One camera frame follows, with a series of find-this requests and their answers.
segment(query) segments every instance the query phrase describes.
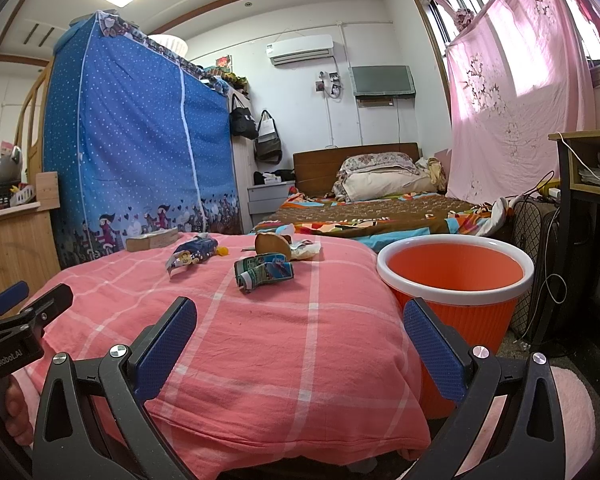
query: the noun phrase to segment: blue gripper pad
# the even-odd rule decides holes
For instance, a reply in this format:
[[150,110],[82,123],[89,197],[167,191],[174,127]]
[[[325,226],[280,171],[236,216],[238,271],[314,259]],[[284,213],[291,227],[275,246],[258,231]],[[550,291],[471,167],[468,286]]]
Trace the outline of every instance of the blue gripper pad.
[[[162,321],[161,319],[155,327],[159,327]],[[191,338],[197,321],[196,305],[188,299],[171,314],[171,318],[164,323],[160,333],[143,352],[135,366],[136,399],[145,402],[158,396]]]
[[26,282],[18,282],[0,293],[0,316],[6,314],[14,306],[29,295],[29,286]]
[[402,321],[440,395],[459,404],[467,391],[466,375],[454,350],[415,300],[404,306]]

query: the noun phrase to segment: air conditioner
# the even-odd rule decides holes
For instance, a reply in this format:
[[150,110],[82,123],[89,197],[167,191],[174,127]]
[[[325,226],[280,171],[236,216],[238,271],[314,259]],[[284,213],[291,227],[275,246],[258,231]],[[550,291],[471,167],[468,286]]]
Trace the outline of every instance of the air conditioner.
[[333,56],[333,38],[329,34],[301,36],[267,45],[267,57],[273,65]]

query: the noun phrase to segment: wooden headboard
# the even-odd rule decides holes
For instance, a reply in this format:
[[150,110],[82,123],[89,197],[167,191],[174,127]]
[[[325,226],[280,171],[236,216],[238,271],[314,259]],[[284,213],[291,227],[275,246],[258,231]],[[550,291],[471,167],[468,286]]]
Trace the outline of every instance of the wooden headboard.
[[338,173],[346,158],[364,155],[365,153],[384,152],[406,153],[414,162],[420,158],[417,142],[371,144],[369,146],[350,146],[348,148],[294,153],[296,187],[308,196],[325,195],[331,192],[331,188],[336,182],[336,173]]

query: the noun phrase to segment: pink plaid tablecloth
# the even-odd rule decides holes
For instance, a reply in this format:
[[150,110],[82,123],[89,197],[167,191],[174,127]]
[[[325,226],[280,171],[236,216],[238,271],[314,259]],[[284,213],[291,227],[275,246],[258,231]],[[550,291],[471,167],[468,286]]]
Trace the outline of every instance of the pink plaid tablecloth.
[[[39,294],[66,283],[74,304],[47,327],[45,358],[27,369],[36,388],[55,352],[103,356],[187,296],[198,326],[146,406],[201,480],[298,455],[336,464],[396,449],[418,456],[429,444],[420,361],[376,273],[376,255],[322,237],[319,257],[294,262],[294,279],[243,294],[234,261],[253,254],[240,249],[254,237],[214,237],[229,256],[171,279],[164,264],[176,244],[113,254],[52,279]],[[105,425],[115,431],[112,420]]]

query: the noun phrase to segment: orange trash can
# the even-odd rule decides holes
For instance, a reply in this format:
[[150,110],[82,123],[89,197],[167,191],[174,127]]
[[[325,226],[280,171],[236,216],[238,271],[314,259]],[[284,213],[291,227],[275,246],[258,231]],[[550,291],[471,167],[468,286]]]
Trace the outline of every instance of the orange trash can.
[[[423,298],[471,347],[500,348],[520,295],[533,283],[531,258],[513,245],[467,235],[426,235],[387,245],[378,273],[400,308]],[[428,419],[449,416],[454,404],[440,396],[422,365],[420,405]]]

